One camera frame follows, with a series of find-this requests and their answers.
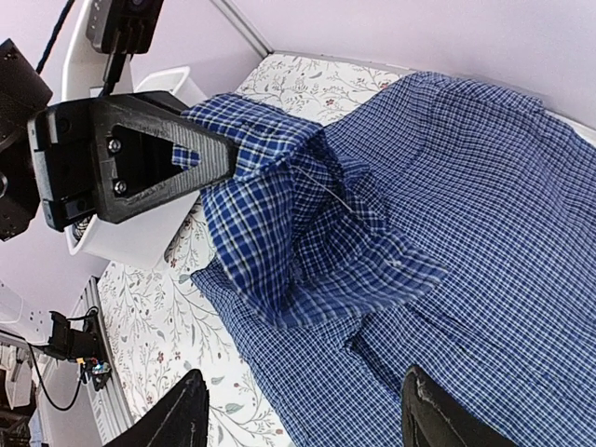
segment white wall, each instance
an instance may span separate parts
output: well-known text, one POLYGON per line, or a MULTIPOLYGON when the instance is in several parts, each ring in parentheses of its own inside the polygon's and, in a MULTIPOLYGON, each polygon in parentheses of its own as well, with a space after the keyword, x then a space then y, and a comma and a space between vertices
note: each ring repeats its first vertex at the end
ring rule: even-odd
POLYGON ((277 50, 518 86, 596 128, 593 0, 233 0, 277 50))
MULTIPOLYGON (((12 40, 36 66, 65 0, 1 0, 0 41, 12 40)), ((75 2, 43 73, 60 98, 61 67, 79 12, 75 2)), ((208 94, 232 90, 259 62, 258 55, 208 0, 166 0, 148 55, 133 61, 133 76, 190 64, 193 78, 208 94)), ((41 215, 27 233, 0 242, 0 278, 31 302, 70 314, 90 275, 105 261, 68 254, 64 235, 46 227, 41 215)))

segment floral bedsheet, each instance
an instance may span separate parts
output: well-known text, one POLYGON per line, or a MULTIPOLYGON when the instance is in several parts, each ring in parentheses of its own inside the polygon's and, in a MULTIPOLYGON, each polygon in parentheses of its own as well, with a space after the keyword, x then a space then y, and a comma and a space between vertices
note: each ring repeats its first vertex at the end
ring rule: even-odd
MULTIPOLYGON (((329 124, 400 76, 274 54, 237 92, 329 124)), ((111 263, 103 274, 102 311, 130 411, 138 420, 188 370, 199 368, 210 389, 210 447, 292 446, 217 313, 190 280, 214 255, 198 201, 166 252, 168 271, 111 263)))

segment black cable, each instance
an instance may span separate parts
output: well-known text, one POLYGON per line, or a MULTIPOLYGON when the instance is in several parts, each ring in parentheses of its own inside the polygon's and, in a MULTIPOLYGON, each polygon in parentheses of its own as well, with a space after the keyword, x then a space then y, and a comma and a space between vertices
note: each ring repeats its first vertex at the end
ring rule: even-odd
POLYGON ((37 359, 35 358, 34 347, 29 345, 29 350, 31 351, 31 357, 34 361, 35 370, 37 371, 37 377, 39 377, 39 385, 44 390, 44 393, 46 394, 47 401, 49 402, 49 404, 52 407, 54 407, 59 412, 68 412, 71 408, 73 408, 73 406, 75 406, 76 398, 78 398, 78 392, 81 390, 81 378, 79 377, 79 379, 78 379, 78 384, 76 385, 76 391, 74 393, 73 400, 71 400, 71 403, 69 403, 68 406, 66 406, 66 407, 59 407, 58 405, 56 405, 56 403, 54 403, 52 398, 49 396, 49 393, 47 392, 46 384, 44 384, 44 379, 42 379, 41 372, 39 372, 39 366, 37 366, 37 359))
POLYGON ((54 44, 56 43, 56 40, 58 39, 58 34, 60 34, 62 26, 64 26, 64 22, 66 21, 66 18, 68 17, 68 13, 71 12, 71 9, 73 8, 74 4, 75 4, 75 0, 67 0, 66 5, 64 5, 64 8, 62 9, 60 16, 58 17, 58 21, 54 25, 54 30, 52 31, 52 36, 49 38, 49 41, 47 42, 47 45, 46 45, 46 49, 44 50, 44 54, 42 55, 41 60, 37 64, 37 68, 35 69, 39 75, 41 74, 41 72, 44 71, 46 62, 49 59, 49 54, 52 52, 52 49, 54 48, 54 44))
POLYGON ((90 307, 87 311, 87 314, 85 314, 83 317, 75 317, 75 318, 67 318, 69 321, 80 321, 82 319, 90 319, 95 317, 97 314, 100 313, 100 309, 96 306, 93 305, 92 307, 90 307))

